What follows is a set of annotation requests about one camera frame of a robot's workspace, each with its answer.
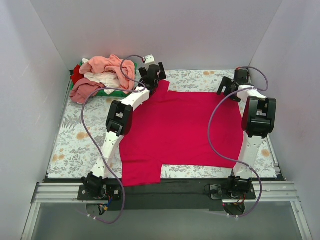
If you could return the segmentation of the magenta t shirt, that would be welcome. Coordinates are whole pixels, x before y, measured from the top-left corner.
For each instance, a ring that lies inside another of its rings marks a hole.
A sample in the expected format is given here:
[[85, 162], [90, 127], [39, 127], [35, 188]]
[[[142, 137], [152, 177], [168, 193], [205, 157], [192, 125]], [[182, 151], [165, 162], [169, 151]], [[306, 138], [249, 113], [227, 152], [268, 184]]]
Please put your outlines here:
[[239, 104], [213, 92], [176, 92], [162, 80], [133, 112], [120, 143], [122, 183], [157, 184], [163, 165], [233, 168], [244, 133]]

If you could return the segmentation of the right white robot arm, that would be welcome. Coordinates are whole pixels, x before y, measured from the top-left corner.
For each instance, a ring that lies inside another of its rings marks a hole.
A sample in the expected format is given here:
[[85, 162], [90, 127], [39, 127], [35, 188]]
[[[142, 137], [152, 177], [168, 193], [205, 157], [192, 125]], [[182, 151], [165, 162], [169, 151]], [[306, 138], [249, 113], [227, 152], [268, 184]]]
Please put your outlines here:
[[232, 199], [244, 200], [246, 195], [253, 192], [252, 178], [255, 173], [251, 170], [256, 161], [259, 148], [265, 138], [275, 127], [277, 100], [266, 97], [249, 83], [248, 66], [241, 66], [234, 71], [234, 77], [223, 77], [217, 94], [224, 94], [235, 102], [244, 102], [241, 128], [244, 133], [242, 147], [228, 177], [225, 191]]

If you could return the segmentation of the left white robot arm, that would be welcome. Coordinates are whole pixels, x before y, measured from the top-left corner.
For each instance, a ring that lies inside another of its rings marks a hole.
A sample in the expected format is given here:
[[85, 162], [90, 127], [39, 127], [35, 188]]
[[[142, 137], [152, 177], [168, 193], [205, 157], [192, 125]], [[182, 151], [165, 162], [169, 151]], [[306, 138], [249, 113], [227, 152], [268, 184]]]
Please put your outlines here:
[[144, 61], [144, 67], [139, 68], [140, 81], [134, 80], [137, 87], [128, 90], [124, 99], [114, 100], [106, 119], [106, 134], [102, 148], [95, 142], [99, 157], [86, 177], [81, 181], [84, 187], [82, 193], [88, 194], [94, 200], [106, 200], [113, 197], [112, 192], [106, 186], [108, 174], [116, 176], [110, 168], [110, 161], [115, 156], [116, 149], [124, 136], [132, 127], [133, 113], [156, 92], [159, 82], [167, 78], [162, 62]]

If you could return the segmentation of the salmon pink t shirt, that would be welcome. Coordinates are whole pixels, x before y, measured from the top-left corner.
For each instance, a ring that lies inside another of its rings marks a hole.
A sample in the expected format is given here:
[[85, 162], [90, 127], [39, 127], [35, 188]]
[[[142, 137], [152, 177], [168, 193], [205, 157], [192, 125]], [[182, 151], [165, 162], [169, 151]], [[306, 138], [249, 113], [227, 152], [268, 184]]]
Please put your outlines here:
[[88, 59], [82, 59], [82, 66], [79, 73], [102, 74], [105, 72], [116, 73], [120, 81], [121, 89], [132, 90], [135, 86], [136, 69], [135, 64], [131, 60], [122, 60], [112, 54], [106, 58], [103, 56], [95, 56]]

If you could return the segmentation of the white t shirt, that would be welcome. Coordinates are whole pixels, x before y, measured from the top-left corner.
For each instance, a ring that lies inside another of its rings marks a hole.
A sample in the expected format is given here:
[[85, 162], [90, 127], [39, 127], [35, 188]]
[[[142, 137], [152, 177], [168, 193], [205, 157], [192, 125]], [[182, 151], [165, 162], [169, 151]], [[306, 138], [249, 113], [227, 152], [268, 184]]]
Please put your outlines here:
[[112, 94], [114, 91], [120, 91], [121, 83], [118, 75], [114, 72], [104, 72], [104, 73], [92, 73], [87, 72], [84, 77], [92, 82], [97, 82], [103, 84], [105, 88], [104, 92], [108, 95]]

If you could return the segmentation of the green plastic basket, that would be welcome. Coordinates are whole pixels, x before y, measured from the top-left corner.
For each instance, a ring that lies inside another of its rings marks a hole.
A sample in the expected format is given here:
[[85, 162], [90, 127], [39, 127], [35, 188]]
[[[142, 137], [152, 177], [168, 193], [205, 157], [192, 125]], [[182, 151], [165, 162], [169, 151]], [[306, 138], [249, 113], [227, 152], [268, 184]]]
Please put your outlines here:
[[[70, 83], [70, 86], [69, 86], [69, 90], [71, 91], [73, 88], [74, 88], [74, 84], [73, 84], [73, 82], [71, 80], [71, 83]], [[99, 96], [99, 97], [119, 97], [119, 98], [124, 98], [126, 95], [127, 94], [125, 92], [122, 92], [122, 91], [113, 91], [112, 93], [107, 94], [104, 90], [100, 90], [96, 94], [96, 96]]]

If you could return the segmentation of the red t shirt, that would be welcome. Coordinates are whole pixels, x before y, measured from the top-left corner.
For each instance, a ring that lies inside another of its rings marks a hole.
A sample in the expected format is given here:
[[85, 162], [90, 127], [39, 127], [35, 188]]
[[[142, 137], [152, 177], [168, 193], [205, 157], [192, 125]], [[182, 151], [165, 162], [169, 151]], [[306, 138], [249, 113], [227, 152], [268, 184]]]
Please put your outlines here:
[[75, 66], [73, 73], [71, 74], [70, 78], [72, 83], [75, 85], [79, 80], [84, 78], [83, 74], [80, 74], [81, 66], [78, 64]]

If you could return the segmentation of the floral patterned table mat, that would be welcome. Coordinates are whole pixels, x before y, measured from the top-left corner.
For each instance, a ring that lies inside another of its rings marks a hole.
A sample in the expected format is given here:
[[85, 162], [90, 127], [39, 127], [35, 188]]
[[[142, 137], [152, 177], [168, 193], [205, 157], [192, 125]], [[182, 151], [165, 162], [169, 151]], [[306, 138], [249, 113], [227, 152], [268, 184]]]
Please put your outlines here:
[[[224, 76], [232, 78], [234, 70], [166, 70], [169, 90], [176, 92], [216, 92]], [[85, 124], [102, 147], [106, 130], [105, 121], [113, 100], [119, 97], [95, 96], [85, 106]], [[81, 121], [82, 105], [68, 98], [64, 116], [47, 170], [49, 179], [80, 179], [86, 177], [100, 156]], [[111, 169], [122, 176], [119, 149], [111, 163]], [[260, 146], [254, 169], [261, 178], [276, 179], [281, 170], [274, 154], [271, 140], [267, 138]], [[231, 169], [192, 165], [163, 165], [161, 178], [225, 178]]]

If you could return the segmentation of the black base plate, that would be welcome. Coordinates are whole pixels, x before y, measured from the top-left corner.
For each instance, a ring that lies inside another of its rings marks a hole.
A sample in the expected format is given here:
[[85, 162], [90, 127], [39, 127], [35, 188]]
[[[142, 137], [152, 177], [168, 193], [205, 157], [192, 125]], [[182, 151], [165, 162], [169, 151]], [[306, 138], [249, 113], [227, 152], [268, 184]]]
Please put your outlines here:
[[255, 200], [251, 186], [247, 193], [227, 190], [225, 178], [163, 179], [158, 184], [125, 186], [115, 179], [104, 180], [100, 193], [81, 185], [77, 200], [91, 204], [108, 204], [110, 211], [125, 210], [186, 210], [222, 211], [223, 201], [244, 204]]

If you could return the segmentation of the aluminium frame rail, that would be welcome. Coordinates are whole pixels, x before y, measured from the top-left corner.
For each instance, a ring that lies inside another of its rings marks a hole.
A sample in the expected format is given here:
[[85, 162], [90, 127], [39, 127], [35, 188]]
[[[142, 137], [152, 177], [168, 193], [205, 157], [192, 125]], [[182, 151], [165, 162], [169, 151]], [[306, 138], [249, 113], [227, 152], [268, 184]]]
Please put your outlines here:
[[244, 217], [223, 210], [107, 210], [77, 199], [80, 182], [37, 184], [22, 234], [24, 240], [310, 240], [295, 185], [253, 183], [257, 197], [241, 204]]

